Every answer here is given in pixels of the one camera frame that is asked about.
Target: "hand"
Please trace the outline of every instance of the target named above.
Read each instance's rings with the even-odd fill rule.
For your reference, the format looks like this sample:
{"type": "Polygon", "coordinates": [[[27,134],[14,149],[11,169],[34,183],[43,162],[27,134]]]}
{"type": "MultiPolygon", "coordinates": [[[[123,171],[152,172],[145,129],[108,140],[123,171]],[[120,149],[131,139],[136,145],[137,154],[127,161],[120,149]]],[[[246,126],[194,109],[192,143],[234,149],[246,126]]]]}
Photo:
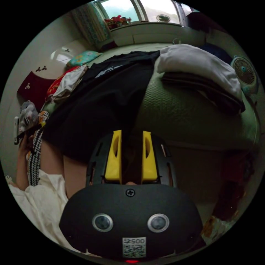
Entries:
{"type": "Polygon", "coordinates": [[[33,148],[33,135],[28,138],[27,135],[25,134],[18,148],[18,156],[26,157],[27,153],[32,148],[33,148]]]}

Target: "curtain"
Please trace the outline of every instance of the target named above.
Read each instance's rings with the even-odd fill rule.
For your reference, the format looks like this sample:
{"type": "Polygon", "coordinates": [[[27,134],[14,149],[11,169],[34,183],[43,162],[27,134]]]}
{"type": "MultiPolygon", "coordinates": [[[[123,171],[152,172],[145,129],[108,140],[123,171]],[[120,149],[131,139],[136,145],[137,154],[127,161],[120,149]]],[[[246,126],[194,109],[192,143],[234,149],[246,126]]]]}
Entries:
{"type": "Polygon", "coordinates": [[[98,47],[100,42],[111,39],[111,32],[94,3],[84,4],[71,14],[89,45],[98,47]]]}

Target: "person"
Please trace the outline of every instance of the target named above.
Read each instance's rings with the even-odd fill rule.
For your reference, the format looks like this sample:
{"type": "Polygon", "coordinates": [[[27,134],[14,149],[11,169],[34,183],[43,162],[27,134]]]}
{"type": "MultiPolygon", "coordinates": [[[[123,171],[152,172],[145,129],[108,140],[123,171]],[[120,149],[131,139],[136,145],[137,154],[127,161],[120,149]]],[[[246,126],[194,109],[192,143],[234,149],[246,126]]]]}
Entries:
{"type": "Polygon", "coordinates": [[[39,182],[31,186],[26,156],[32,147],[33,136],[25,135],[18,148],[16,181],[9,183],[11,193],[28,219],[46,237],[79,252],[65,239],[59,223],[69,198],[85,187],[87,165],[62,156],[58,149],[42,140],[39,182]]]}

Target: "window sill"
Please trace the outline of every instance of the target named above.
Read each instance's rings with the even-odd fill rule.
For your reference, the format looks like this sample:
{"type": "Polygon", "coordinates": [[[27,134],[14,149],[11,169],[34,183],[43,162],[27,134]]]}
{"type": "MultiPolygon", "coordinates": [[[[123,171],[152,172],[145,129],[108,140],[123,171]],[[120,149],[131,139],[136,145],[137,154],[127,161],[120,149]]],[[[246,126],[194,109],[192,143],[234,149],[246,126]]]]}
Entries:
{"type": "Polygon", "coordinates": [[[118,27],[118,28],[114,28],[110,31],[116,31],[116,30],[119,30],[119,29],[122,29],[122,28],[127,28],[127,27],[133,27],[133,26],[137,26],[137,25],[150,25],[150,24],[169,24],[169,25],[175,25],[175,26],[179,26],[181,27],[182,25],[180,24],[176,24],[176,23],[165,23],[165,22],[139,22],[139,23],[135,23],[135,24],[131,24],[131,25],[126,25],[126,26],[121,26],[121,27],[118,27]]]}

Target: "turquoise pillow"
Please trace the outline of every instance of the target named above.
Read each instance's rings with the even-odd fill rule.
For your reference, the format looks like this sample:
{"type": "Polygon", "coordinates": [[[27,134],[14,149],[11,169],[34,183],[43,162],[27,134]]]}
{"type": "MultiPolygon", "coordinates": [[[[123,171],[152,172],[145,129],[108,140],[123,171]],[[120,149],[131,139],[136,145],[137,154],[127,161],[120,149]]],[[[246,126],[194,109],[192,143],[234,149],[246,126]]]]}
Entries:
{"type": "Polygon", "coordinates": [[[67,68],[74,67],[74,66],[81,66],[81,65],[91,62],[92,60],[96,59],[100,55],[102,55],[102,53],[100,52],[85,51],[77,55],[75,58],[71,59],[66,64],[66,66],[67,68]]]}

